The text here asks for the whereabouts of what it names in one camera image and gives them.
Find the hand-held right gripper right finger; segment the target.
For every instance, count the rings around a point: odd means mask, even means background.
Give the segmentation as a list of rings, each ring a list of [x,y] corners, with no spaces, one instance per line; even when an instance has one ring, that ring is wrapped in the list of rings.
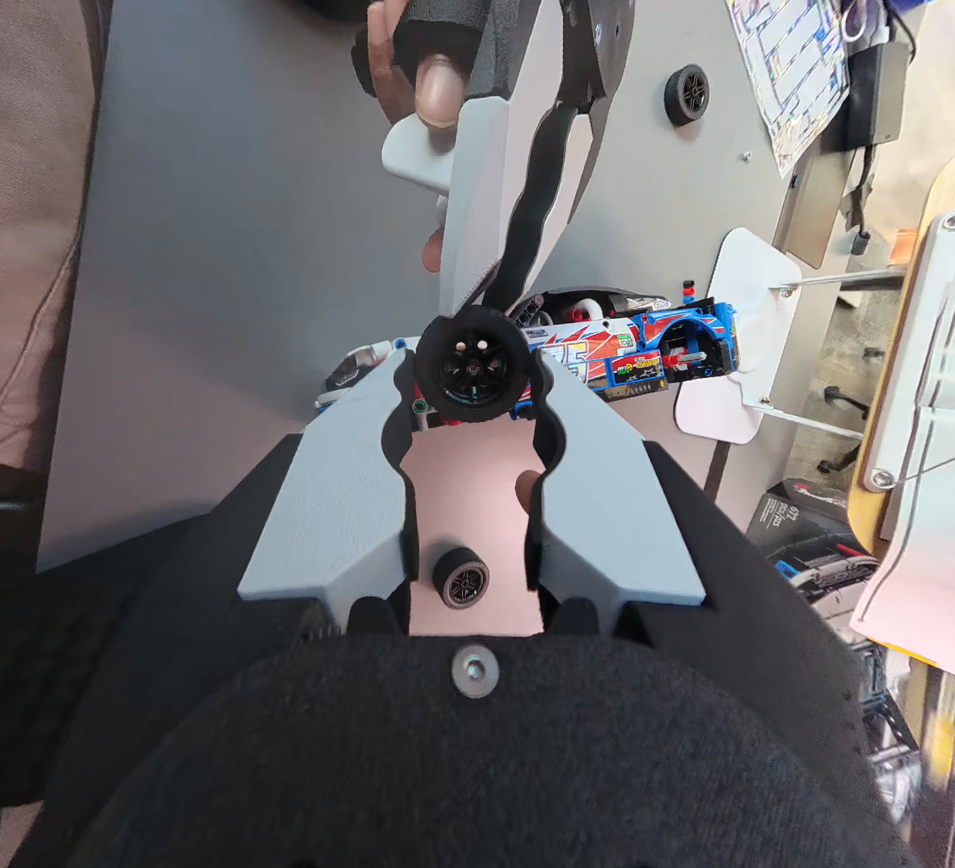
[[[706,592],[643,436],[551,354],[536,351],[528,589],[597,609],[699,606]]]

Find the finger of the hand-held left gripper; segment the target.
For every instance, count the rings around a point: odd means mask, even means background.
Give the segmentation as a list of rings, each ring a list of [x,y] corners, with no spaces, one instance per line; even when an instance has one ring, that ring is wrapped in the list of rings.
[[[511,235],[559,236],[622,79],[622,0],[541,0],[511,95]]]
[[[498,285],[512,309],[567,228],[579,190],[579,112],[539,124],[503,98],[465,102],[459,120],[439,272],[438,312],[453,317]]]

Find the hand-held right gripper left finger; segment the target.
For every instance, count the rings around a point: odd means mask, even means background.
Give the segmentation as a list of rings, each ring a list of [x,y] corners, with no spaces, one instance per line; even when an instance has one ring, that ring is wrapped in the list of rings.
[[[400,349],[313,420],[245,569],[245,600],[386,599],[417,580],[413,353]]]

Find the black toy car wheel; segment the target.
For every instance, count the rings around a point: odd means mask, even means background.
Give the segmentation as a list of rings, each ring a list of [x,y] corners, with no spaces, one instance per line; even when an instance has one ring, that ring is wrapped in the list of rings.
[[[664,90],[664,109],[676,127],[698,122],[708,109],[710,81],[697,64],[687,64],[674,72]]]
[[[526,392],[532,356],[505,314],[471,304],[436,316],[414,351],[414,377],[444,421],[480,423],[511,411]]]
[[[437,560],[432,581],[444,605],[461,611],[483,599],[490,583],[490,570],[476,552],[460,545]]]

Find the brick-built toy race car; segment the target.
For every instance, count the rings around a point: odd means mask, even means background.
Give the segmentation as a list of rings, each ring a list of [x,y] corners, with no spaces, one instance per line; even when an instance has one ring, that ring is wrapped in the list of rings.
[[[507,315],[531,355],[544,351],[605,402],[644,396],[687,381],[735,373],[739,347],[735,308],[707,297],[672,304],[657,295],[594,287],[553,289],[532,295]],[[322,413],[400,349],[414,351],[418,337],[352,349],[328,376],[315,400]],[[512,419],[533,419],[529,383]],[[426,431],[444,421],[415,384],[412,426]]]

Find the grey desk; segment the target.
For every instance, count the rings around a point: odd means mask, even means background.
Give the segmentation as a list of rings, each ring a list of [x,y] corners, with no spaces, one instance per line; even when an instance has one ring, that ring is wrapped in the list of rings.
[[[732,229],[773,239],[789,182],[725,0],[636,6],[539,289],[677,297]],[[291,0],[113,0],[39,572],[211,509],[347,351],[435,316],[436,196],[382,168],[351,43]],[[687,64],[710,102],[676,128],[664,90]]]

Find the black toy packaging box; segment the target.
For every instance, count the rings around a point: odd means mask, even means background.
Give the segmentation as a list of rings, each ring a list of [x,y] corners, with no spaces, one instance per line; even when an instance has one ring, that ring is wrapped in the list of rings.
[[[814,602],[864,583],[879,561],[857,541],[845,493],[787,479],[760,498],[747,539],[804,598]]]

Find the shiny sticker sheet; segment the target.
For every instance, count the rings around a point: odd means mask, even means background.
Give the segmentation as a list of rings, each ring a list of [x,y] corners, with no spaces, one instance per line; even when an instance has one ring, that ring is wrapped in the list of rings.
[[[841,0],[725,0],[784,178],[849,94]]]

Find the black power adapter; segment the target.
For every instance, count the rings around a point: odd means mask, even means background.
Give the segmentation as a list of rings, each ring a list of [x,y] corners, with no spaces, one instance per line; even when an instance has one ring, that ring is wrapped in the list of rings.
[[[849,95],[833,151],[845,153],[899,138],[910,55],[909,43],[901,40],[878,43],[850,56]]]

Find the white panel on wooden board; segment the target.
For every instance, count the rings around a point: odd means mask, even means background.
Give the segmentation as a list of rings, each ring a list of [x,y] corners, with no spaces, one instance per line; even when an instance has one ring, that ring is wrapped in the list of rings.
[[[858,633],[954,672],[954,163],[929,191],[848,503]]]

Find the person's beige trousers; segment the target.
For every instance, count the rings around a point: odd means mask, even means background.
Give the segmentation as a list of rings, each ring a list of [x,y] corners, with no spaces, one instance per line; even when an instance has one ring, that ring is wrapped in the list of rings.
[[[2,492],[48,473],[113,0],[1,0]]]

